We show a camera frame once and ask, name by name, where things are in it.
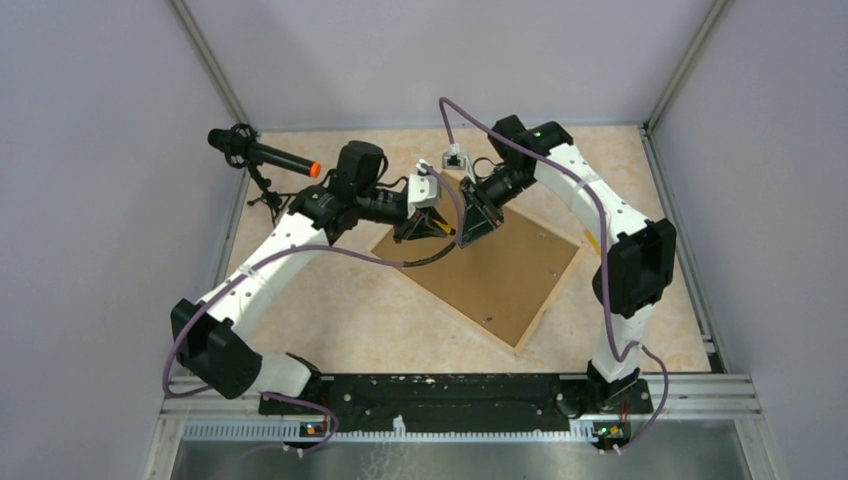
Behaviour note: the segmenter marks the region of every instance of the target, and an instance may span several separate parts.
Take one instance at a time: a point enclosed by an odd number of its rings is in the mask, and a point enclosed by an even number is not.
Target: white wall
[[[139,475],[239,174],[166,3],[0,3],[0,478]]]
[[[791,478],[845,478],[848,3],[736,2],[658,145]]]
[[[711,0],[189,0],[260,129],[637,122]]]

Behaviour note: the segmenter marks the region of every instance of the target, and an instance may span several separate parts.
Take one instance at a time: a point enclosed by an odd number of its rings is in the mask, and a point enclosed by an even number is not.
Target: wooden board
[[[457,190],[455,178],[446,176]],[[437,207],[457,224],[450,197]],[[370,251],[383,259],[426,258],[449,239],[396,244],[387,229]],[[504,208],[504,224],[470,246],[454,249],[424,267],[398,269],[431,295],[467,319],[479,331],[520,352],[551,301],[565,284],[581,254],[579,243],[514,208]]]

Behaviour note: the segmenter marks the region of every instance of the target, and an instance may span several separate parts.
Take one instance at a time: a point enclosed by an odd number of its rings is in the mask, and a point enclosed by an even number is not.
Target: metal frame
[[[195,49],[198,58],[204,65],[212,83],[218,90],[219,95],[226,104],[234,118],[240,122],[247,122],[247,115],[238,101],[235,92],[227,81],[220,66],[215,60],[208,43],[206,42],[200,28],[194,21],[191,12],[183,0],[167,0],[173,8],[175,16],[183,26],[189,42]],[[759,400],[747,374],[727,374],[725,362],[728,359],[727,351],[723,348],[722,341],[717,335],[712,323],[712,310],[707,298],[703,295],[698,275],[698,266],[694,254],[689,249],[689,237],[685,221],[680,214],[675,201],[674,192],[668,183],[662,156],[654,143],[653,134],[661,123],[675,94],[687,78],[692,66],[697,62],[704,44],[714,32],[716,24],[723,18],[732,0],[715,0],[711,6],[704,22],[694,36],[692,43],[675,70],[657,106],[651,113],[650,118],[642,126],[640,134],[642,137],[648,164],[654,177],[654,182],[660,196],[666,215],[677,226],[679,232],[678,256],[683,270],[683,277],[689,289],[696,317],[700,324],[704,338],[704,346],[713,366],[712,374],[672,374],[670,383],[669,401],[666,411],[659,417],[659,421],[700,421],[700,420],[733,420],[739,435],[745,459],[748,463],[749,473],[754,480],[783,479],[788,478],[783,470],[782,464],[777,458],[777,450],[771,441],[768,427],[762,415]],[[214,284],[223,279],[226,273],[229,257],[232,252],[232,239],[247,192],[247,179],[244,177],[239,187],[236,205],[231,211],[227,238],[225,239],[219,263],[213,275]],[[564,375],[564,378],[583,377],[582,375]],[[662,393],[662,377],[656,374],[643,375],[648,381],[652,396]],[[173,380],[179,389],[187,389],[198,386],[201,382],[196,377],[175,377]],[[177,452],[180,441],[187,428],[194,435],[205,434],[214,436],[216,439],[231,440],[262,440],[261,429],[229,429],[216,430],[212,428],[197,428],[198,425],[207,427],[218,425],[215,422],[225,422],[226,425],[282,425],[280,419],[260,416],[258,395],[245,395],[235,400],[225,400],[215,392],[204,392],[196,397],[186,399],[166,399],[163,403],[157,425],[155,438],[148,456],[147,468],[144,478],[149,480],[169,479],[174,464],[177,460]],[[645,416],[633,416],[635,419],[644,419]],[[615,420],[615,416],[594,415],[581,418],[581,422],[603,422]],[[575,422],[576,432],[571,435],[580,437],[580,430],[585,423]],[[379,440],[384,441],[421,441],[420,437],[411,437],[405,431],[391,432],[388,437],[381,436]],[[551,436],[549,434],[517,434],[529,441],[567,441],[563,440],[567,435]],[[333,441],[356,441],[356,437],[339,437]],[[474,437],[471,441],[487,441],[487,438]]]

